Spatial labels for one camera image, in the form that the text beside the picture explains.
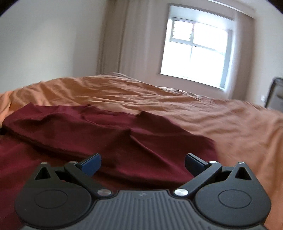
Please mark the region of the dark padded headboard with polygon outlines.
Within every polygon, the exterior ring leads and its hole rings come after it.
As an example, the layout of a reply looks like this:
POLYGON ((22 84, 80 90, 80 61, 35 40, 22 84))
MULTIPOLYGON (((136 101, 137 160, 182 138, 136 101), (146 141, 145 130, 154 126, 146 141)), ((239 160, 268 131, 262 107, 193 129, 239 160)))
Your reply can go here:
POLYGON ((282 78, 275 77, 269 89, 265 108, 282 112, 282 78))

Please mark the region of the beige left curtain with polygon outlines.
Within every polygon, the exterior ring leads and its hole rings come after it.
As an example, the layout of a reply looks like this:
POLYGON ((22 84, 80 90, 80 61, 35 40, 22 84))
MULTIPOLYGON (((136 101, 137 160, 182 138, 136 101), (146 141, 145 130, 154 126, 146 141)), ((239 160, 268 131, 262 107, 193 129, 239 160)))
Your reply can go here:
POLYGON ((107 1, 97 72, 118 72, 140 81, 154 75, 168 1, 107 1))

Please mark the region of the orange duvet cover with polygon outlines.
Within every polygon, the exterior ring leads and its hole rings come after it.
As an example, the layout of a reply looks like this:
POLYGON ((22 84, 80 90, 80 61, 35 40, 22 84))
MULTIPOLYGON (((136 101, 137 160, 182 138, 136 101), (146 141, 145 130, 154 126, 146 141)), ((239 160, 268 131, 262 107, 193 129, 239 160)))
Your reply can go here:
POLYGON ((218 100, 169 91, 116 76, 59 78, 1 94, 4 119, 28 104, 90 105, 110 112, 163 116, 214 142, 224 166, 245 162, 272 201, 265 222, 282 229, 282 113, 239 100, 218 100))

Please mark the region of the maroon knit shirt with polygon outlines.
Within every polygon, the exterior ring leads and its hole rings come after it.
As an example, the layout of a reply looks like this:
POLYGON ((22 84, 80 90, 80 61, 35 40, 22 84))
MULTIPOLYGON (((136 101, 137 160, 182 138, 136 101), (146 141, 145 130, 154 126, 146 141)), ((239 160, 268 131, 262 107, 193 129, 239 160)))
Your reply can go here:
POLYGON ((28 104, 1 127, 1 229, 21 227, 14 201, 41 162, 62 166, 96 153, 102 165, 94 178, 113 190, 172 190, 192 178, 187 154, 217 159, 211 139, 163 116, 28 104))

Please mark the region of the bright bedroom window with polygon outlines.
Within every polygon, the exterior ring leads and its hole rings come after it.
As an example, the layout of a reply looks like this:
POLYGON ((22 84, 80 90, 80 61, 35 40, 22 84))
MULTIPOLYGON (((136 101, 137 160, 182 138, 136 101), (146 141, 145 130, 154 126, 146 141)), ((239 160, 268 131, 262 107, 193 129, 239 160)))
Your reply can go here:
POLYGON ((233 28, 230 16, 169 5, 160 73, 225 89, 233 28))

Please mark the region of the beige curtain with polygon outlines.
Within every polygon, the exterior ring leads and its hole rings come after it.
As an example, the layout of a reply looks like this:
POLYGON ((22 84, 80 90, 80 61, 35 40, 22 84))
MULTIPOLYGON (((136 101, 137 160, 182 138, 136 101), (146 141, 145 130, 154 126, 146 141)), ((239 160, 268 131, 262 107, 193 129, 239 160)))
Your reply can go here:
POLYGON ((168 1, 107 1, 97 72, 118 72, 140 81, 154 75, 168 1))
POLYGON ((245 100, 249 89, 255 47, 255 20, 236 11, 232 40, 232 60, 226 87, 228 99, 245 100))

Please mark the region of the beige right curtain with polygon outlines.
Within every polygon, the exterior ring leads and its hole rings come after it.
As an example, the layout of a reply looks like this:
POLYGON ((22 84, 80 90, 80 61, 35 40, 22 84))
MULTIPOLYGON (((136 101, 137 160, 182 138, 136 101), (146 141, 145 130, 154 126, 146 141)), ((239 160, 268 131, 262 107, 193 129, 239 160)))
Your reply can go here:
POLYGON ((226 87, 228 99, 245 100, 249 89, 255 47, 255 20, 236 11, 232 40, 232 60, 226 87))

